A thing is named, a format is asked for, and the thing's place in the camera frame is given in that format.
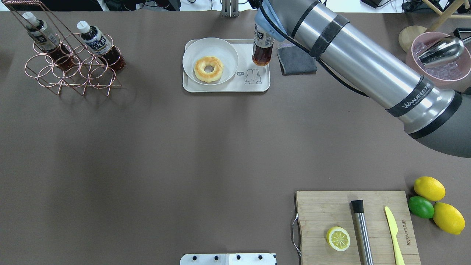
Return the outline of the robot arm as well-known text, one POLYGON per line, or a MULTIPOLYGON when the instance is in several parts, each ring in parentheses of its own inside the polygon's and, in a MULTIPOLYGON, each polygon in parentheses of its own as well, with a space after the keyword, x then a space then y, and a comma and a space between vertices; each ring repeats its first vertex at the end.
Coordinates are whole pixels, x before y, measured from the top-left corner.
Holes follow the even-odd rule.
POLYGON ((440 89, 319 0, 251 0, 281 38, 338 72, 438 152, 469 158, 470 95, 440 89))

